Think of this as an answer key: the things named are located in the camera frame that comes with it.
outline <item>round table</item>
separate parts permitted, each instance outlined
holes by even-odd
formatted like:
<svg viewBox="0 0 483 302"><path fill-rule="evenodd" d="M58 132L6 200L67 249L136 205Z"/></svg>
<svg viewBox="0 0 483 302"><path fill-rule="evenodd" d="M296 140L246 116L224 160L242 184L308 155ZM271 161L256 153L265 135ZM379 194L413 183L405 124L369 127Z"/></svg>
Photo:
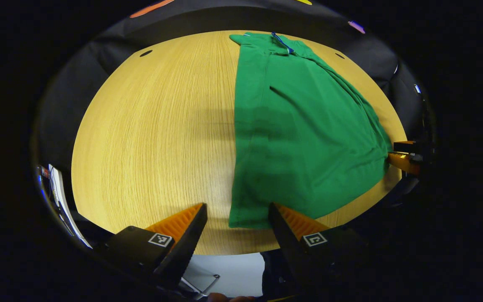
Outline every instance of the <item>round table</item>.
<svg viewBox="0 0 483 302"><path fill-rule="evenodd" d="M229 35L245 32L168 40L136 52L111 74L90 103L75 139L71 176L80 214L117 233L129 225L146 228L204 202L208 222L195 254L278 248L270 229L228 228L240 48ZM353 84L370 102L391 141L407 140L385 94L353 61L322 44L285 36L305 42ZM329 227L352 220L400 178L400 170L390 167L372 189L317 220Z"/></svg>

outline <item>orange sticker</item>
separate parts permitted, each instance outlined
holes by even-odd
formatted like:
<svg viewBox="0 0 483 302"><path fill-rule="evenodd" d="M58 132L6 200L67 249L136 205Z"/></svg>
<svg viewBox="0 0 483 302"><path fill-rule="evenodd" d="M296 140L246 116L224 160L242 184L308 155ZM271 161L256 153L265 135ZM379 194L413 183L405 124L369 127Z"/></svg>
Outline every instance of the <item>orange sticker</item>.
<svg viewBox="0 0 483 302"><path fill-rule="evenodd" d="M170 2L173 2L173 1L174 0L163 0L163 1L159 2L159 3L154 4L154 5L150 5L150 6L146 7L146 8L143 8L142 10L134 13L133 15L130 16L130 18L135 18L135 17L142 16L142 15L148 13L148 12L151 12L151 11L155 10L156 8L160 8L163 5L169 4Z"/></svg>

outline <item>purple sticker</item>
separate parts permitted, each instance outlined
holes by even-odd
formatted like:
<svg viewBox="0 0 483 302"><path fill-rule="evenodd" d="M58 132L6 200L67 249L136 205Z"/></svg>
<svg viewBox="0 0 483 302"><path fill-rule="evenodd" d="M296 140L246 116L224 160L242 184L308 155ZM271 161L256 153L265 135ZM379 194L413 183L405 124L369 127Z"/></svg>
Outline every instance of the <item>purple sticker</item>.
<svg viewBox="0 0 483 302"><path fill-rule="evenodd" d="M364 28L361 25L358 25L357 23L355 23L355 21L348 21L348 24L351 27L353 27L353 28L357 29L358 31L360 31L361 33L365 33L364 32Z"/></svg>

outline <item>wooden table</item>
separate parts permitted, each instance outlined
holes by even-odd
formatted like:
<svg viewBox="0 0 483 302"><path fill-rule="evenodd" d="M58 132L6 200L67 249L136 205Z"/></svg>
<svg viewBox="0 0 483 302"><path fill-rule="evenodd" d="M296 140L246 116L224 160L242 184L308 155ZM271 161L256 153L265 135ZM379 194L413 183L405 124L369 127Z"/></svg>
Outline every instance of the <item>wooden table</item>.
<svg viewBox="0 0 483 302"><path fill-rule="evenodd" d="M72 158L80 214L117 233L148 227L200 202L208 223L196 254L278 248L273 232L228 228L236 158L234 85L239 45L220 31L162 42L133 54L103 84L81 122ZM406 140L389 100L343 53L299 39L372 104L392 141ZM151 53L140 56L147 50ZM400 179L391 167L368 192L318 221L334 227L368 210Z"/></svg>

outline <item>green shirt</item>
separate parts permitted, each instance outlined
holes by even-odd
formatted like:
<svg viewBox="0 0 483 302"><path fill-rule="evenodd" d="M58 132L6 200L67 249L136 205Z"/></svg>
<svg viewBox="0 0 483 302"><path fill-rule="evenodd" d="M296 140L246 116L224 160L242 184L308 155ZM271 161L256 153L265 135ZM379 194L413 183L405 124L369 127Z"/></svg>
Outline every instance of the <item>green shirt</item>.
<svg viewBox="0 0 483 302"><path fill-rule="evenodd" d="M269 228L271 202L318 218L382 179L392 146L351 84L301 41L230 39L240 44L230 227Z"/></svg>

